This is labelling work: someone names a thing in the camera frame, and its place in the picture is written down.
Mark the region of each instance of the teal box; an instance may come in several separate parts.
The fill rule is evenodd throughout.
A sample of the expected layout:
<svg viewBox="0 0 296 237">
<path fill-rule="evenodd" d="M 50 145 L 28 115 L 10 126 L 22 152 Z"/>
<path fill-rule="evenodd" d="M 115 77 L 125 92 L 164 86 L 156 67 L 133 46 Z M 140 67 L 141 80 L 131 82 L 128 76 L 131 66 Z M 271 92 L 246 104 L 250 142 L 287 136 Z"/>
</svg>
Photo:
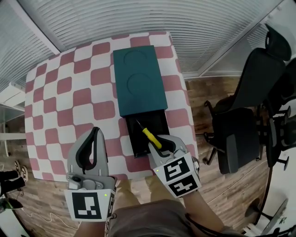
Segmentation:
<svg viewBox="0 0 296 237">
<path fill-rule="evenodd" d="M 113 51 L 121 117 L 167 109 L 167 99 L 154 46 Z"/>
</svg>

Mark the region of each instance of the white cable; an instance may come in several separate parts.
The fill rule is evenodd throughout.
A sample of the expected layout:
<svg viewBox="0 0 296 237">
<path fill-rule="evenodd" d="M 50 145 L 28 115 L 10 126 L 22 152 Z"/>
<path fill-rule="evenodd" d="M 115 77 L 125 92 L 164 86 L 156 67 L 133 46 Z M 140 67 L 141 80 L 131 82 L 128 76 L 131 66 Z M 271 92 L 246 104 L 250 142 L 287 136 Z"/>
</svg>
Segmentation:
<svg viewBox="0 0 296 237">
<path fill-rule="evenodd" d="M 58 217 L 57 215 L 55 215 L 54 213 L 50 213 L 49 214 L 49 216 L 50 216 L 50 220 L 48 221 L 48 220 L 46 220 L 46 219 L 44 219 L 42 216 L 40 216 L 40 215 L 38 215 L 38 214 L 36 214 L 36 213 L 32 213 L 31 215 L 29 215 L 29 214 L 27 214 L 25 211 L 24 211 L 24 209 L 22 208 L 22 210 L 23 210 L 23 212 L 28 216 L 28 217 L 30 217 L 30 218 L 32 218 L 33 217 L 33 214 L 34 215 L 36 215 L 36 216 L 39 216 L 41 219 L 43 219 L 44 221 L 46 221 L 47 223 L 50 223 L 50 222 L 52 222 L 52 216 L 51 215 L 54 215 L 54 216 L 56 216 L 56 217 Z M 67 227 L 69 227 L 69 228 L 72 228 L 72 229 L 74 229 L 74 230 L 78 230 L 78 228 L 79 228 L 79 226 L 78 226 L 78 228 L 74 228 L 74 227 L 72 227 L 72 226 L 69 226 L 69 225 L 67 225 L 60 217 L 58 217 L 63 223 L 64 223 L 64 225 L 65 226 L 67 226 Z"/>
<path fill-rule="evenodd" d="M 226 189 L 223 193 L 221 193 L 220 195 L 218 195 L 217 197 L 215 197 L 214 199 L 212 199 L 211 201 L 209 201 L 207 204 L 209 204 L 210 202 L 214 201 L 215 199 L 219 198 L 222 194 L 224 194 L 225 192 L 227 192 L 229 189 L 231 189 L 234 185 L 236 185 L 239 181 L 241 181 L 246 175 L 248 175 L 249 173 L 251 173 L 254 169 L 256 169 L 257 167 L 259 167 L 260 165 L 254 167 L 253 169 L 251 169 L 248 173 L 246 173 L 244 176 L 242 176 L 237 182 L 235 182 L 232 186 L 230 186 L 228 189 Z"/>
</svg>

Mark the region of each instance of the red and white tablecloth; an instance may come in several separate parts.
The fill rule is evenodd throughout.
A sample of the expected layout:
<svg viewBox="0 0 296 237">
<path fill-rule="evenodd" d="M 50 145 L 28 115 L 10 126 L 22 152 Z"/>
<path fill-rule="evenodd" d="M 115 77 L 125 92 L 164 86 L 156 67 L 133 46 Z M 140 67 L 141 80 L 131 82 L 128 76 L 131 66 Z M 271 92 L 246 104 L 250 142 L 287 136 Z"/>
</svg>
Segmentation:
<svg viewBox="0 0 296 237">
<path fill-rule="evenodd" d="M 191 108 L 169 32 L 114 36 L 80 45 L 38 64 L 26 78 L 25 131 L 35 178 L 66 181 L 68 151 L 93 126 L 104 133 L 109 173 L 152 175 L 148 157 L 133 157 L 116 95 L 113 51 L 154 45 L 168 109 L 169 132 L 198 157 Z"/>
</svg>

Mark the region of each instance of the shoe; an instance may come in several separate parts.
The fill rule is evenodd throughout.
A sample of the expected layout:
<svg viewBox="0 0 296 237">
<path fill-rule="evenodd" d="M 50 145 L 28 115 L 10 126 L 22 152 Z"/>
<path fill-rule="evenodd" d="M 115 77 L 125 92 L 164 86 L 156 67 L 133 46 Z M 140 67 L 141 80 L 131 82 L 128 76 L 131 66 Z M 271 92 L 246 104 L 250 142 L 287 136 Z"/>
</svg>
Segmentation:
<svg viewBox="0 0 296 237">
<path fill-rule="evenodd" d="M 20 176 L 23 178 L 23 180 L 25 182 L 27 182 L 29 180 L 29 176 L 28 176 L 28 169 L 26 166 L 22 167 L 22 172 L 20 173 Z"/>
<path fill-rule="evenodd" d="M 15 170 L 17 171 L 18 175 L 20 176 L 20 164 L 18 161 L 14 162 Z"/>
</svg>

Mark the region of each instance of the chair headrest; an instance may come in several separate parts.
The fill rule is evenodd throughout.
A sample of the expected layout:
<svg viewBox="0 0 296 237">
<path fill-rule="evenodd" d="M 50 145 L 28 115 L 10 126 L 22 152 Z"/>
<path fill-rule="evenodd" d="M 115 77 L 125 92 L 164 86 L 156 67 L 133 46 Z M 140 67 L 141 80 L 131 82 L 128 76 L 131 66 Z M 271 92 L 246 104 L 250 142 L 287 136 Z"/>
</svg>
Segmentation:
<svg viewBox="0 0 296 237">
<path fill-rule="evenodd" d="M 266 27 L 268 29 L 265 38 L 266 52 L 284 61 L 289 61 L 292 56 L 292 51 L 288 41 L 268 24 L 266 24 Z"/>
</svg>

